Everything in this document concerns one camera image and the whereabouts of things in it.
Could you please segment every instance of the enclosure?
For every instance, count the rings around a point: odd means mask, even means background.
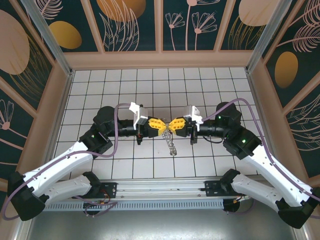
[[[196,106],[205,118],[219,103],[244,98],[272,154],[297,178],[320,187],[319,15],[318,0],[1,1],[1,206],[10,174],[31,171],[65,152],[91,127],[101,107],[131,102],[169,123],[184,115],[184,106]],[[248,106],[237,102],[236,108],[242,113],[241,124],[258,135]],[[128,109],[119,109],[120,120],[133,116]],[[93,171],[100,180],[118,184],[115,200],[123,203],[206,201],[199,190],[204,181],[219,180],[229,169],[265,182],[222,144],[199,138],[191,145],[189,137],[176,135],[172,140],[175,156],[161,135],[144,138],[141,145],[136,137],[121,137],[113,157],[98,157],[61,180]],[[237,232],[243,239],[317,239],[320,234],[316,219],[293,229],[262,204],[239,216],[241,223],[226,235],[217,227],[219,219],[225,231],[237,220],[220,209],[166,211],[149,216],[138,210],[108,214],[118,224],[125,219],[130,219],[125,224],[133,224],[135,215],[144,224],[149,219],[153,239],[236,239]],[[7,213],[15,215],[12,205]],[[185,219],[189,213],[197,223]],[[1,219],[1,235],[42,239],[48,231],[53,239],[61,239],[61,233],[76,231],[76,224],[96,224],[97,219],[81,214],[57,207],[26,222]],[[164,235],[166,226],[152,223],[157,218],[166,221],[166,214],[175,219],[172,225],[181,222],[185,230],[175,232],[177,224]],[[107,215],[101,218],[108,221]],[[63,231],[61,219],[70,224],[76,219],[73,230]],[[210,229],[207,221],[215,227]],[[199,223],[207,235],[195,234],[196,230],[185,234],[188,226]],[[52,224],[61,231],[55,232]],[[101,235],[96,232],[94,239],[108,233],[129,239],[133,232],[135,239],[148,239],[138,225],[119,230],[115,223],[108,224],[112,227]],[[274,232],[257,233],[250,226],[267,226]],[[89,237],[81,231],[75,234]]]

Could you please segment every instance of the white tile floor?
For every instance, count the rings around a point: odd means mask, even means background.
[[[183,107],[195,105],[203,117],[215,112],[221,101],[245,98],[259,119],[246,74],[241,67],[155,68],[76,71],[58,136],[55,156],[79,139],[92,125],[100,107],[136,102],[149,115],[170,121],[183,115]],[[237,105],[242,124],[257,134],[249,108]],[[119,119],[131,119],[128,109],[119,110]],[[256,175],[254,168],[230,155],[222,144],[203,138],[198,144],[173,136],[177,150],[170,156],[161,137],[144,139],[139,146],[134,137],[120,139],[112,158],[97,159],[79,167],[64,179],[93,171],[99,179],[152,179],[222,176],[230,168]]]

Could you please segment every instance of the grid floor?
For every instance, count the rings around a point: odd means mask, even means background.
[[[259,119],[245,70],[241,67],[76,71],[54,156],[67,150],[90,128],[93,117],[103,106],[135,102],[148,108],[150,116],[169,122],[183,116],[184,106],[197,106],[200,115],[206,117],[215,112],[220,102],[235,98],[249,101]],[[241,122],[257,135],[249,109],[243,104],[237,105],[242,112]],[[119,109],[118,117],[132,119],[133,114],[123,108]],[[211,144],[203,138],[191,146],[189,138],[174,135],[175,157],[170,156],[161,136],[143,139],[140,146],[134,137],[119,140],[114,157],[98,157],[63,179],[72,179],[85,171],[93,171],[99,179],[211,177],[222,176],[230,168],[245,175],[257,174],[253,167],[230,155],[222,144]]]

